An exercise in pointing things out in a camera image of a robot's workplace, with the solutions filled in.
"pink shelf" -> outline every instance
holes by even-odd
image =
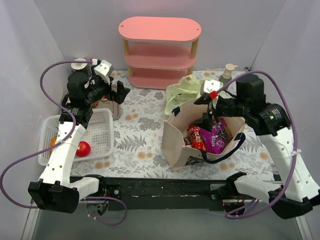
[[[189,47],[177,45],[137,44],[125,55],[126,63],[134,68],[185,70],[191,68],[196,59],[190,58]]]
[[[186,70],[134,68],[133,76],[129,76],[129,81],[137,88],[167,89],[167,86],[177,84],[186,75]]]
[[[134,16],[119,25],[119,33],[128,41],[190,43],[201,34],[201,26],[189,18]]]

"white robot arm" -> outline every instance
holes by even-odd
[[[208,104],[207,114],[192,123],[211,130],[212,117],[243,117],[265,145],[279,172],[283,184],[288,178],[293,161],[293,131],[284,109],[278,104],[266,103],[264,82],[256,75],[247,75],[237,80],[237,95],[234,98],[212,98],[209,95],[219,88],[213,82],[203,83],[201,98],[195,104]],[[304,215],[313,206],[320,204],[320,187],[310,175],[300,152],[295,152],[296,164],[284,196],[272,206],[281,218]],[[218,195],[248,195],[266,203],[275,199],[283,185],[257,180],[244,172],[238,172],[226,180],[226,185],[217,190]]]
[[[75,72],[68,77],[68,95],[62,105],[73,113],[77,125],[72,135],[53,149],[38,182],[29,184],[28,192],[40,209],[73,213],[79,200],[94,193],[101,194],[97,177],[85,176],[70,183],[72,164],[93,114],[92,103],[106,97],[121,104],[130,90],[121,81],[117,82],[117,91],[112,89],[113,78],[110,74],[113,67],[109,62],[93,59],[91,68],[93,75],[90,78],[82,72]],[[61,142],[72,131],[73,125],[70,115],[63,110],[56,141]]]

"light green bag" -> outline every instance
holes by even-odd
[[[169,85],[165,90],[166,106],[164,114],[168,117],[172,110],[181,106],[183,103],[200,97],[201,84],[205,80],[217,80],[215,78],[201,78],[197,79],[194,75],[184,76],[179,83]]]

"white plastic basket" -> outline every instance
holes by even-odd
[[[42,127],[39,143],[39,151],[50,146],[51,140],[58,135],[60,115],[48,117]],[[112,112],[108,108],[94,109],[88,127],[81,139],[91,147],[91,152],[86,157],[75,156],[74,162],[100,159],[110,156],[114,150],[114,122]],[[50,158],[50,152],[46,151],[38,156],[40,165],[45,166]]]

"patterned table surface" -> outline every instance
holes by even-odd
[[[198,79],[218,79],[222,73],[221,70],[193,72]],[[234,72],[232,77],[241,73]],[[173,172],[160,149],[164,120],[167,119],[164,113],[165,91],[132,86],[127,71],[114,71],[112,76],[115,81],[120,80],[131,89],[121,105],[121,117],[113,122],[114,152],[103,159],[75,162],[71,175],[225,180],[242,171],[260,180],[274,180],[270,155],[249,127],[245,129],[244,144],[228,159],[217,164],[195,163]],[[234,93],[235,85],[231,85],[229,91]]]

